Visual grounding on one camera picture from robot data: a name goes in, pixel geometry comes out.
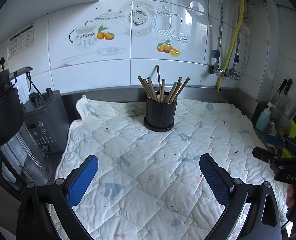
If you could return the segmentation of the right hand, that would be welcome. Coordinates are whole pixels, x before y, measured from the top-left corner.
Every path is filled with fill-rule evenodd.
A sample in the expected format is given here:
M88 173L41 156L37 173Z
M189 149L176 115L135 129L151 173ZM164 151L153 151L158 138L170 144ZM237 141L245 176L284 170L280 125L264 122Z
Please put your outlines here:
M286 205L291 208L296 203L296 186L288 185L286 190Z

